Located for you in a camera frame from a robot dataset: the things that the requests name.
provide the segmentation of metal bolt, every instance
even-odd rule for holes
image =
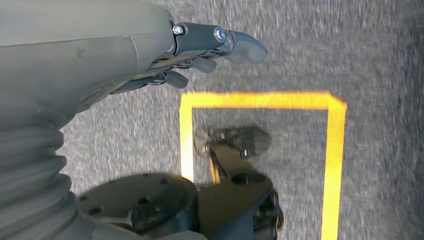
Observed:
[[[210,151],[210,149],[209,149],[209,145],[208,145],[208,144],[203,145],[203,147],[201,148],[201,151],[202,151],[204,154],[209,154],[209,151]]]
[[[213,35],[218,42],[223,43],[225,41],[225,32],[222,28],[216,27],[213,31]]]
[[[184,28],[182,26],[173,26],[172,32],[175,35],[183,35],[184,34]]]

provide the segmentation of yellow tape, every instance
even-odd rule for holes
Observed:
[[[347,105],[328,92],[189,92],[179,110],[181,175],[194,181],[193,108],[328,110],[321,240],[337,240]]]

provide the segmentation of gray carpet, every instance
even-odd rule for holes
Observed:
[[[339,239],[424,239],[424,2],[422,0],[173,0],[176,22],[246,32],[265,63],[188,70],[168,85],[110,96],[63,132],[64,172],[81,193],[133,173],[179,173],[182,92],[330,91],[348,104]],[[194,111],[194,126],[256,123],[272,136],[253,164],[280,195],[279,239],[320,239],[325,111]],[[208,164],[195,157],[199,183]]]

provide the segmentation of robotic hand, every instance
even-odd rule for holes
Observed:
[[[185,87],[173,68],[208,73],[218,58],[267,55],[247,34],[174,24],[166,9],[139,0],[3,0],[0,16],[0,239],[143,239],[80,213],[60,174],[59,129],[109,94]]]
[[[225,58],[233,64],[261,63],[268,54],[260,42],[242,32],[188,22],[171,25],[175,38],[171,48],[155,59],[143,75],[138,76],[141,78],[125,83],[111,94],[164,83],[182,89],[189,80],[171,69],[195,68],[203,73],[211,73],[217,67],[215,59]]]

